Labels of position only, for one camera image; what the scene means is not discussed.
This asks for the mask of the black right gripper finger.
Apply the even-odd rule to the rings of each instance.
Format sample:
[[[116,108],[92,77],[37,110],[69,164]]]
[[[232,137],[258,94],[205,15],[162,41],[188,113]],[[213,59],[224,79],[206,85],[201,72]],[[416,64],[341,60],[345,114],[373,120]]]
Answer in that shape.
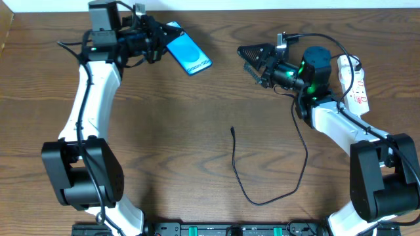
[[[244,63],[243,70],[246,71],[248,74],[250,74],[252,78],[254,78],[256,84],[258,85],[262,84],[262,79],[253,71],[249,63],[247,62]]]
[[[238,55],[257,71],[266,64],[266,60],[274,51],[275,46],[270,43],[258,45],[240,46],[237,49]]]

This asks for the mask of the blue Galaxy smartphone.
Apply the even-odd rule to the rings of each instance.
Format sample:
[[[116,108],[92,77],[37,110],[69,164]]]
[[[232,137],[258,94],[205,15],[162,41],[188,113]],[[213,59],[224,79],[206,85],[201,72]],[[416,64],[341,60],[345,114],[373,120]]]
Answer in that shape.
[[[189,76],[204,71],[213,64],[186,32],[171,41],[167,50]]]

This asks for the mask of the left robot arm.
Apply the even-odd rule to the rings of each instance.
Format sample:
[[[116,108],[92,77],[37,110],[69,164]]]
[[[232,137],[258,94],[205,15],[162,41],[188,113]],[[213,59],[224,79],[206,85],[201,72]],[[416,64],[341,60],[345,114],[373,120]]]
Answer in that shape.
[[[124,173],[108,145],[112,104],[128,59],[154,63],[184,30],[162,24],[130,7],[120,17],[117,1],[91,1],[91,28],[82,37],[79,84],[70,116],[54,142],[46,142],[41,158],[58,202],[88,212],[112,235],[150,232],[144,213],[124,193]]]

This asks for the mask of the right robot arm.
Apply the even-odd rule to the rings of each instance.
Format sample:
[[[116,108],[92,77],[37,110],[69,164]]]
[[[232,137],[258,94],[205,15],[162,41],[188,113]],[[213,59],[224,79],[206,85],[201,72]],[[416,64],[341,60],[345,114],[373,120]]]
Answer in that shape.
[[[330,137],[350,157],[350,202],[330,215],[315,235],[398,235],[395,217],[419,208],[419,162],[407,134],[391,135],[368,125],[364,82],[357,57],[338,59],[344,100],[329,87],[331,53],[305,50],[299,66],[290,64],[288,45],[240,46],[244,68],[264,88],[282,87],[293,97],[292,116]]]

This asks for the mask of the white power strip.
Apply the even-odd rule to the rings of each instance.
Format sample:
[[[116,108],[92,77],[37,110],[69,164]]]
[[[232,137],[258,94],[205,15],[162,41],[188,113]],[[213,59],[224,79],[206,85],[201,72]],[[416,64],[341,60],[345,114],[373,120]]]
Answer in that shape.
[[[357,56],[350,56],[353,69],[356,71],[363,69],[362,63],[359,61]],[[340,67],[350,66],[348,58],[345,55],[341,55],[337,59],[338,69]],[[345,107],[353,114],[361,117],[363,114],[369,111],[368,96],[366,94],[365,81],[353,80],[352,86],[349,83],[341,83],[342,92],[346,92],[349,88],[350,91],[346,94],[344,101]]]

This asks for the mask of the cardboard side panel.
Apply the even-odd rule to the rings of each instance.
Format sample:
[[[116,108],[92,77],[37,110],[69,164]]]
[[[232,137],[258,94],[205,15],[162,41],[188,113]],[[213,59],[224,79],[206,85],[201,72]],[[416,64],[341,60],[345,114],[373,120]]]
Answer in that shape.
[[[1,44],[1,53],[3,53],[5,48],[5,43],[9,36],[9,31],[11,29],[12,22],[14,20],[14,13],[10,8],[4,3],[3,0],[0,2],[0,44]]]

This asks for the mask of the white wall charger adapter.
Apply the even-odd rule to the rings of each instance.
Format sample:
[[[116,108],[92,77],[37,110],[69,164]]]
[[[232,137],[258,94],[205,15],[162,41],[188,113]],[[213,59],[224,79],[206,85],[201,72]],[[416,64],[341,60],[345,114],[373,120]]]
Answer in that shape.
[[[356,71],[353,69],[353,74],[351,74],[350,66],[340,67],[339,68],[339,80],[341,83],[349,83],[351,82],[351,77],[354,77],[355,81],[360,81],[364,79],[364,70],[360,69]]]

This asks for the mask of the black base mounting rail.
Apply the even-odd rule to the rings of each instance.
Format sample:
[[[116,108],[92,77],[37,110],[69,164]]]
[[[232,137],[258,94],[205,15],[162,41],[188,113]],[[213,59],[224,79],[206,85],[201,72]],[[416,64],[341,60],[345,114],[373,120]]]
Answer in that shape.
[[[180,224],[177,222],[161,222],[146,226],[143,232],[126,233],[122,229],[116,232],[109,226],[98,226],[93,224],[75,224],[72,226],[71,236],[93,236],[93,235],[151,235],[151,236],[286,236],[286,235],[332,235],[326,226],[314,222],[292,221],[287,224]],[[386,235],[401,236],[398,226],[379,226],[368,233],[361,235]]]

